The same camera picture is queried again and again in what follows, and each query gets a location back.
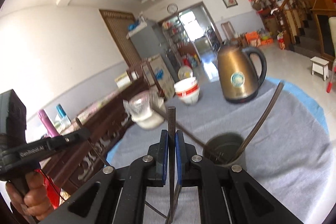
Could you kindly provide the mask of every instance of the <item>gray tablecloth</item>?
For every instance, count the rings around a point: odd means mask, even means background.
[[[201,86],[196,105],[184,105],[177,97],[166,106],[176,106],[177,120],[204,143],[224,132],[238,132],[246,137],[268,105],[276,86],[265,80],[256,99],[245,104],[230,104],[222,95],[220,82]],[[129,165],[146,155],[148,147],[159,141],[161,129],[145,131],[138,125],[130,128],[122,139],[111,164]],[[197,153],[202,148],[195,145]],[[246,148],[248,173],[277,198],[302,222],[310,216],[331,175],[332,146],[321,125],[290,93],[282,91],[273,110]],[[167,214],[168,181],[163,188],[148,188],[146,200]],[[164,223],[164,219],[145,207],[144,223]],[[197,189],[183,188],[174,223],[200,223]]]

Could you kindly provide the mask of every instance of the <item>gray refrigerator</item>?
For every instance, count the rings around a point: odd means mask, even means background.
[[[147,20],[147,27],[130,37],[141,58],[150,58],[160,54],[173,80],[179,81],[177,73],[180,64],[175,57],[161,27],[152,20]]]

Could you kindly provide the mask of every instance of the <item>gold kettle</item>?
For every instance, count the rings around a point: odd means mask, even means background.
[[[258,77],[250,59],[257,54],[261,61],[261,74]],[[243,103],[252,100],[266,77],[266,58],[256,47],[223,45],[218,51],[218,73],[225,99],[231,103]]]

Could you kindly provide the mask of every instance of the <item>pot handle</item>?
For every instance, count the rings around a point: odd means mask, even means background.
[[[241,50],[243,53],[247,54],[247,56],[251,59],[251,54],[254,53],[256,55],[258,55],[260,61],[261,61],[261,73],[258,79],[258,85],[259,87],[262,85],[262,83],[265,80],[266,77],[266,70],[267,70],[267,63],[266,63],[266,58],[263,54],[263,52],[261,50],[259,50],[256,47],[247,47],[247,48],[243,48]]]

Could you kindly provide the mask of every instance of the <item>pink bottle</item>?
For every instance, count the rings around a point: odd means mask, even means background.
[[[41,109],[37,112],[38,117],[40,118],[42,124],[48,131],[48,135],[53,138],[59,136],[56,128],[54,127],[53,123],[49,120],[48,115],[45,113],[44,109]]]

